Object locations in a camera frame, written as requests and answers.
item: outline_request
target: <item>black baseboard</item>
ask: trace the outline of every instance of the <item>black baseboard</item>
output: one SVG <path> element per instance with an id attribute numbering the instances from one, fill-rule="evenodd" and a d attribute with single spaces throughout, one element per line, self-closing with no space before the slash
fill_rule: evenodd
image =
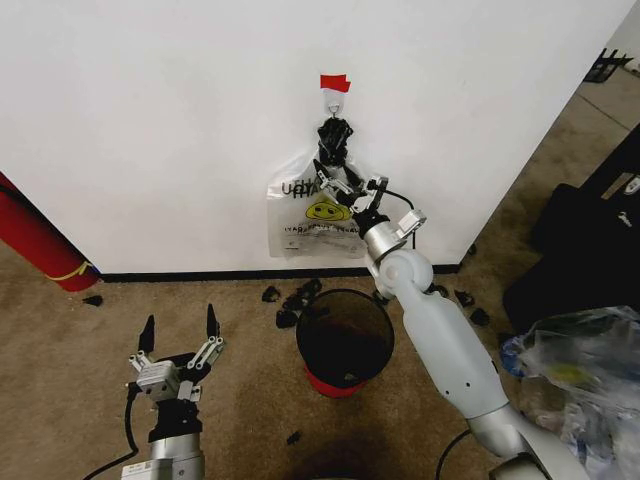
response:
<path id="1" fill-rule="evenodd" d="M 434 265 L 436 274 L 458 273 L 460 265 Z M 364 277 L 366 268 L 305 268 L 291 270 L 236 270 L 227 272 L 177 272 L 177 273 L 103 273 L 107 283 L 118 282 L 202 282 L 207 280 L 270 280 L 310 277 Z"/>

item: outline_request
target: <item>robotic hand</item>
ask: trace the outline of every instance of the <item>robotic hand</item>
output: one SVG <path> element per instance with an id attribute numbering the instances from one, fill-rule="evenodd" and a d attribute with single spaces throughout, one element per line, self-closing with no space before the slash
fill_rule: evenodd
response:
<path id="1" fill-rule="evenodd" d="M 148 395 L 158 410 L 158 422 L 149 433 L 151 459 L 126 466 L 126 480 L 202 480 L 204 456 L 200 450 L 202 423 L 196 404 L 202 387 L 198 385 L 211 371 L 220 355 L 224 340 L 220 336 L 213 306 L 207 310 L 207 341 L 197 353 L 184 353 L 153 361 L 149 354 L 154 347 L 153 315 L 140 334 L 138 352 L 129 362 L 138 372 L 135 384 Z"/>
<path id="2" fill-rule="evenodd" d="M 348 207 L 367 244 L 366 263 L 378 292 L 398 298 L 404 326 L 440 394 L 465 417 L 489 451 L 509 460 L 494 479 L 587 480 L 578 459 L 551 432 L 529 422 L 509 404 L 498 369 L 460 309 L 439 293 L 425 294 L 433 268 L 416 250 L 401 250 L 426 217 L 409 211 L 394 227 L 378 213 L 386 177 L 366 183 L 346 169 L 314 160 L 320 187 Z"/>

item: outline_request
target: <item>plastic bag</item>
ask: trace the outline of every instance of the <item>plastic bag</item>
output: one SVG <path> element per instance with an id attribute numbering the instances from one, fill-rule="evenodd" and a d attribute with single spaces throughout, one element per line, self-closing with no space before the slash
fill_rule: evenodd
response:
<path id="1" fill-rule="evenodd" d="M 348 208 L 320 190 L 314 158 L 318 159 L 318 150 L 298 157 L 269 182 L 269 253 L 272 257 L 363 258 L 366 246 L 358 225 Z M 358 172 L 353 161 L 348 164 Z"/>
<path id="2" fill-rule="evenodd" d="M 594 480 L 631 480 L 640 471 L 639 322 L 624 306 L 559 315 L 501 349 L 512 373 L 544 377 L 567 393 L 561 438 Z M 557 424 L 555 413 L 538 408 L 535 416 Z"/>
<path id="3" fill-rule="evenodd" d="M 607 409 L 640 414 L 640 316 L 608 307 L 537 322 L 522 339 L 527 376 Z"/>

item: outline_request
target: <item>yellow smiley face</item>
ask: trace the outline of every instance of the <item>yellow smiley face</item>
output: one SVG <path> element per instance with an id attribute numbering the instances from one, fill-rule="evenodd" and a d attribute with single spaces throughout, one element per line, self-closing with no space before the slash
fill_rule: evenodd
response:
<path id="1" fill-rule="evenodd" d="M 307 208 L 307 218 L 337 222 L 339 220 L 349 220 L 351 212 L 343 205 L 336 205 L 332 202 L 318 202 Z"/>

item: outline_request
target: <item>yellow strap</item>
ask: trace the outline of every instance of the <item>yellow strap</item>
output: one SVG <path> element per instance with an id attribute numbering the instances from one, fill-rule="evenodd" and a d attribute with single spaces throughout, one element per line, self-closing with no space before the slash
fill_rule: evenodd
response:
<path id="1" fill-rule="evenodd" d="M 82 262 L 82 265 L 76 268 L 73 272 L 63 275 L 62 277 L 50 277 L 49 275 L 45 275 L 45 277 L 47 277 L 49 280 L 53 280 L 54 282 L 61 282 L 62 280 L 67 280 L 73 277 L 74 275 L 82 275 L 87 267 L 93 267 L 93 265 L 85 260 L 84 262 Z"/>

